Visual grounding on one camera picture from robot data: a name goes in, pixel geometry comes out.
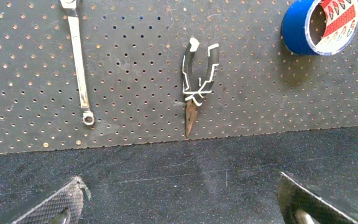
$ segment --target pegboard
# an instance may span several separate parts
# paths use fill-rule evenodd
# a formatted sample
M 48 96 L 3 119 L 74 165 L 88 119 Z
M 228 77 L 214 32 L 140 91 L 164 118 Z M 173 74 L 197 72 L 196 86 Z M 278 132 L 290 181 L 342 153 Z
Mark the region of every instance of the pegboard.
M 358 126 L 358 30 L 330 57 L 291 54 L 293 1 L 81 1 L 91 109 L 82 122 L 70 29 L 50 1 L 0 1 L 0 153 L 185 139 L 181 62 L 219 43 L 219 74 L 190 139 Z

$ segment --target silver wrench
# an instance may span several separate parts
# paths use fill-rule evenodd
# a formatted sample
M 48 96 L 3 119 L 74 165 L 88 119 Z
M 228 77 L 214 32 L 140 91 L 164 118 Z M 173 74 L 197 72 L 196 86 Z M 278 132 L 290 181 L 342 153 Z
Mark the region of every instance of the silver wrench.
M 92 125 L 94 123 L 94 114 L 91 111 L 88 92 L 86 91 L 84 63 L 81 49 L 80 21 L 77 12 L 75 11 L 77 0 L 60 0 L 60 2 L 66 12 L 68 25 L 70 26 L 78 91 L 80 92 L 81 109 L 84 111 L 82 122 L 84 122 L 85 125 Z

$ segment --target tape roll label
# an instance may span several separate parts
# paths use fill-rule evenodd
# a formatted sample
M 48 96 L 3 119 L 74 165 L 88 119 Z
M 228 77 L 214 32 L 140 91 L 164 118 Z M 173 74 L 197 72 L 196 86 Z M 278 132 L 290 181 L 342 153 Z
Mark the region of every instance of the tape roll label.
M 320 55 L 338 53 L 346 46 L 356 31 L 358 25 L 358 2 L 356 0 L 324 0 L 320 6 L 326 14 L 327 23 L 325 33 L 317 45 L 310 41 L 310 47 Z

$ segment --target blue tape roll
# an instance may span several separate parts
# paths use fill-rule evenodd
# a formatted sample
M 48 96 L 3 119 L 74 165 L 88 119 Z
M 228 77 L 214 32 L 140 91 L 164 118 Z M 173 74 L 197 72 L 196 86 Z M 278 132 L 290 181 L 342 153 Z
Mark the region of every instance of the blue tape roll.
M 310 37 L 310 18 L 318 4 L 326 13 L 327 23 L 323 38 L 315 45 Z M 297 0 L 284 16 L 282 35 L 287 48 L 295 54 L 333 55 L 349 44 L 357 26 L 357 0 Z

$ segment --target black pliers handle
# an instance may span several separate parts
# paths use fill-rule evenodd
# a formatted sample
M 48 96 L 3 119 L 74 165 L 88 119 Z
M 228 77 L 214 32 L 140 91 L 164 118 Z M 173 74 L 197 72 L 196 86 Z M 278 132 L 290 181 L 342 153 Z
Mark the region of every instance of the black pliers handle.
M 208 69 L 206 75 L 203 78 L 194 77 L 191 65 L 193 64 L 193 58 L 199 44 L 198 40 L 194 37 L 190 39 L 185 56 L 183 57 L 181 71 L 185 101 L 193 100 L 197 106 L 201 106 L 206 94 L 212 92 L 211 87 L 216 79 L 219 65 L 219 44 L 213 44 L 208 47 Z

